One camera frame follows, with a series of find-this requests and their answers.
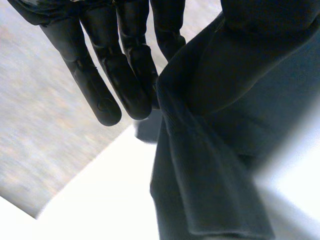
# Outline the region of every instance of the gray floor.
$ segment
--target gray floor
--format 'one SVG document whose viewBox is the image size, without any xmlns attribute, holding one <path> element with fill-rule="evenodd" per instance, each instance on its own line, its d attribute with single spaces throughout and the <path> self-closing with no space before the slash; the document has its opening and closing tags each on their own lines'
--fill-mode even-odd
<svg viewBox="0 0 320 240">
<path fill-rule="evenodd" d="M 189 41 L 220 10 L 218 0 L 187 0 L 182 35 Z M 160 72 L 167 62 L 152 15 L 147 41 Z M 99 124 L 58 52 L 6 0 L 0 0 L 0 80 L 0 196 L 34 217 L 133 120 L 122 108 L 119 124 Z"/>
</svg>

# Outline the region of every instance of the white surface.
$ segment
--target white surface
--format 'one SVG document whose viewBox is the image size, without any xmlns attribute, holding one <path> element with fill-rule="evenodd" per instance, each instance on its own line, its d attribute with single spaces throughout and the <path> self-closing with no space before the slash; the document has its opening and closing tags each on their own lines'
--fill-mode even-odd
<svg viewBox="0 0 320 240">
<path fill-rule="evenodd" d="M 1 199 L 6 240 L 157 240 L 149 185 L 156 145 L 129 127 L 79 173 L 35 220 Z"/>
</svg>

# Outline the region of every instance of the dark fabric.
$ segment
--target dark fabric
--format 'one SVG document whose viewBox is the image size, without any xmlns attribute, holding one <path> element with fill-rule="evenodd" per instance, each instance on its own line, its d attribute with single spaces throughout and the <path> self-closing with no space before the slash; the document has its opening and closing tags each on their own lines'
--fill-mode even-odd
<svg viewBox="0 0 320 240">
<path fill-rule="evenodd" d="M 163 119 L 150 191 L 161 240 L 229 234 L 272 239 L 264 206 L 242 161 L 265 160 L 320 95 L 317 32 L 233 104 L 205 116 L 192 114 L 181 86 L 192 76 L 221 18 L 183 47 L 158 79 Z"/>
<path fill-rule="evenodd" d="M 112 4 L 112 0 L 8 0 L 15 10 L 32 25 L 47 25 L 52 21 L 76 17 L 80 11 Z"/>
</svg>

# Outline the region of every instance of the robotic hand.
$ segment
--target robotic hand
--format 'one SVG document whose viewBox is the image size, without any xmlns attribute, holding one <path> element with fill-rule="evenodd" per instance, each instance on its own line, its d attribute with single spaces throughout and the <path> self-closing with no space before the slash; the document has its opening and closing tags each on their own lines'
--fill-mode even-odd
<svg viewBox="0 0 320 240">
<path fill-rule="evenodd" d="M 93 63 L 81 24 L 128 114 L 142 120 L 159 108 L 158 73 L 145 37 L 149 0 L 8 1 L 29 23 L 39 25 L 59 51 L 101 124 L 117 124 L 122 113 Z M 157 42 L 169 60 L 186 44 L 180 35 L 185 0 L 152 0 L 151 5 Z"/>
</svg>

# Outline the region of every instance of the black cloth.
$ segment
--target black cloth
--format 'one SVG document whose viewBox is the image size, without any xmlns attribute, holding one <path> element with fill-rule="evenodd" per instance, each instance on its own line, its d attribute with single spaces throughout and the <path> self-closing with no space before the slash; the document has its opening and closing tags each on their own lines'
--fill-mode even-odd
<svg viewBox="0 0 320 240">
<path fill-rule="evenodd" d="M 183 47 L 157 82 L 163 118 L 150 191 L 161 240 L 215 235 L 272 239 L 244 162 L 265 161 L 320 95 L 318 30 L 233 104 L 203 116 L 193 114 L 183 98 L 183 85 L 223 18 Z"/>
</svg>

